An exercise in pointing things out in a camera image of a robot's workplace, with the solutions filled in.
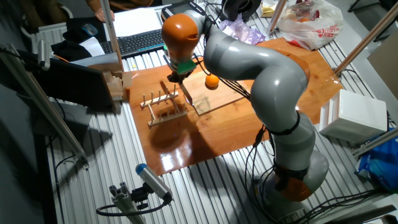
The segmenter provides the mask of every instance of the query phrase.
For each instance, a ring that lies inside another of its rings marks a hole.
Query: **wooden board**
[[[284,39],[270,40],[260,46],[288,52],[308,63],[310,81],[297,106],[313,124],[319,123],[320,108],[342,89],[333,70],[318,51],[291,46]],[[173,89],[174,83],[168,82],[166,78],[170,75],[170,69],[162,66],[130,73],[133,77],[132,86],[127,89],[127,95],[132,115],[147,164],[157,175],[249,146],[262,126],[246,99],[198,116],[181,94],[176,97],[176,103],[180,109],[186,103],[188,114],[149,128],[149,110],[140,106],[142,94],[150,96],[152,91],[156,93],[160,89],[161,80],[165,80],[169,90]],[[245,81],[245,84],[250,88],[252,81]],[[159,116],[160,110],[164,113],[167,108],[173,107],[168,101],[153,105],[156,116]]]
[[[242,95],[222,82],[219,82],[215,90],[208,89],[205,85],[206,76],[204,72],[198,72],[184,80],[184,86],[192,97],[193,107],[199,116],[243,98]],[[239,84],[248,90],[243,81],[240,81]]]

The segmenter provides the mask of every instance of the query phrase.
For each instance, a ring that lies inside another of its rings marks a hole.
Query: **wooden table surface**
[[[338,90],[342,89],[333,70],[318,51],[291,46],[284,39],[269,40],[259,45],[288,52],[308,63],[311,73],[310,82],[297,106],[300,111],[308,115],[313,124],[319,123],[320,108]],[[198,67],[194,72],[200,71],[201,68]],[[246,99],[199,117],[195,109],[185,101],[183,92],[177,85],[180,95],[176,98],[176,102],[180,109],[185,103],[188,114],[150,128],[148,127],[149,109],[140,106],[143,101],[142,95],[150,96],[153,91],[155,97],[158,97],[158,90],[162,89],[161,80],[169,90],[173,90],[174,83],[167,80],[167,75],[171,73],[170,69],[165,65],[131,73],[132,85],[126,89],[131,112],[147,165],[157,175],[250,146],[262,126],[250,102]],[[245,81],[245,83],[251,86],[252,81]],[[159,116],[161,110],[164,116],[167,108],[174,111],[174,106],[170,101],[161,102],[152,107],[156,117]]]

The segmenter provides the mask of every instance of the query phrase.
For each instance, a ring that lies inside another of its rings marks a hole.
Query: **black chair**
[[[354,9],[354,7],[359,3],[359,1],[360,0],[355,0],[354,4],[348,9],[348,12],[353,12],[355,10],[364,9],[364,8],[374,6],[377,4],[380,4],[385,10],[390,11],[390,9],[397,3],[398,0],[379,0],[379,2],[375,2],[375,3],[369,4],[367,6],[362,6],[362,7],[358,7],[356,9]],[[380,40],[384,40],[385,38],[387,38],[388,35],[385,37],[381,37],[381,35],[383,35],[383,33],[385,33],[385,31],[387,31],[388,28],[390,28],[390,26],[396,22],[396,20],[398,20],[398,16],[396,17],[396,19],[391,21],[391,23],[388,24],[388,26],[386,26],[382,31],[380,31],[380,33],[374,38],[373,42],[378,42]]]

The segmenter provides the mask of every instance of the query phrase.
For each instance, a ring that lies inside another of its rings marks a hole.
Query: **computer monitor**
[[[35,54],[20,50],[18,53],[27,60],[37,62]],[[47,96],[87,106],[96,112],[114,111],[112,96],[102,71],[51,59],[48,71],[32,73]]]

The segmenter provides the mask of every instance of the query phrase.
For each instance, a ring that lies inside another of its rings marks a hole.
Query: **white box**
[[[383,101],[340,90],[321,108],[321,134],[360,144],[386,131]]]

